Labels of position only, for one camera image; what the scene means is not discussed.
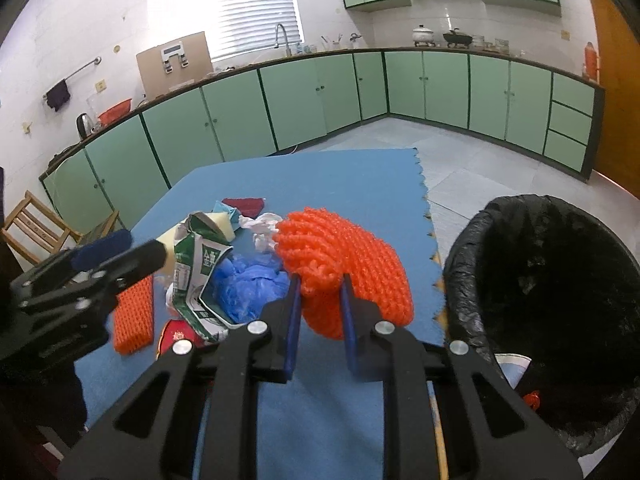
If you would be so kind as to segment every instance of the grey floor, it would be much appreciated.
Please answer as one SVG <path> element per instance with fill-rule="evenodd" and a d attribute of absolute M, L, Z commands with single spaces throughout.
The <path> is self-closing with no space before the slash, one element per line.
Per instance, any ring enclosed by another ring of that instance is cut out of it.
<path fill-rule="evenodd" d="M 602 220 L 640 260 L 640 201 L 594 172 L 584 184 L 554 168 L 490 142 L 434 126 L 385 118 L 305 148 L 418 149 L 429 189 L 442 261 L 469 219 L 497 196 L 560 197 Z"/>

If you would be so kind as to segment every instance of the trash can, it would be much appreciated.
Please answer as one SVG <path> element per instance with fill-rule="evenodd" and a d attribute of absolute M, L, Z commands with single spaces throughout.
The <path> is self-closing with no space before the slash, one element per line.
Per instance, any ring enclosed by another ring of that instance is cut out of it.
<path fill-rule="evenodd" d="M 550 196 L 496 198 L 444 268 L 449 336 L 500 371 L 532 359 L 516 391 L 575 456 L 617 435 L 640 400 L 640 266 L 597 218 Z"/>

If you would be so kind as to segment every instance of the crumpled blue plastic bag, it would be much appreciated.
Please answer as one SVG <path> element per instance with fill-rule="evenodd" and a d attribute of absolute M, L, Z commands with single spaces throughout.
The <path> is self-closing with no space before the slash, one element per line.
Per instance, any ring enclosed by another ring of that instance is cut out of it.
<path fill-rule="evenodd" d="M 216 266 L 213 281 L 218 305 L 236 323 L 257 319 L 267 303 L 289 290 L 289 276 L 273 253 L 226 258 Z"/>

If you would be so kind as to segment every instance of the blue table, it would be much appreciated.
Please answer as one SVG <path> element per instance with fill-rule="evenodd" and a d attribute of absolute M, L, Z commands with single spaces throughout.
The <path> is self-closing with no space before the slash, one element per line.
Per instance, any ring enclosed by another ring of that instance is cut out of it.
<path fill-rule="evenodd" d="M 439 264 L 427 193 L 415 149 L 311 152 L 240 160 L 188 174 L 134 227 L 136 244 L 156 238 L 188 213 L 211 210 L 223 198 L 264 197 L 265 211 L 285 216 L 304 206 L 325 207 L 393 246 L 406 269 L 415 305 L 409 329 L 440 344 L 433 320 L 444 306 L 434 284 Z M 252 250 L 248 233 L 234 250 Z M 156 341 L 168 314 L 156 283 Z M 153 362 L 156 346 L 121 357 L 111 344 L 76 364 L 89 411 L 89 425 Z M 335 480 L 382 477 L 382 385 L 360 384 L 346 367 L 344 345 L 302 323 L 298 362 L 288 384 L 260 390 L 257 427 L 260 480 Z"/>

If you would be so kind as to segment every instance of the orange foam net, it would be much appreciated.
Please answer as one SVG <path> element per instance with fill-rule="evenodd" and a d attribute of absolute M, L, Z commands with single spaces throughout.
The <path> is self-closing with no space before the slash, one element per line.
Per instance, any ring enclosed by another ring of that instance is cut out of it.
<path fill-rule="evenodd" d="M 389 244 L 324 208 L 290 213 L 277 227 L 276 253 L 287 272 L 302 279 L 302 314 L 315 332 L 342 339 L 344 274 L 351 275 L 355 295 L 377 303 L 384 319 L 399 326 L 411 323 L 409 282 Z"/>
<path fill-rule="evenodd" d="M 154 341 L 153 286 L 153 276 L 147 276 L 118 295 L 113 347 L 119 354 L 131 354 Z"/>

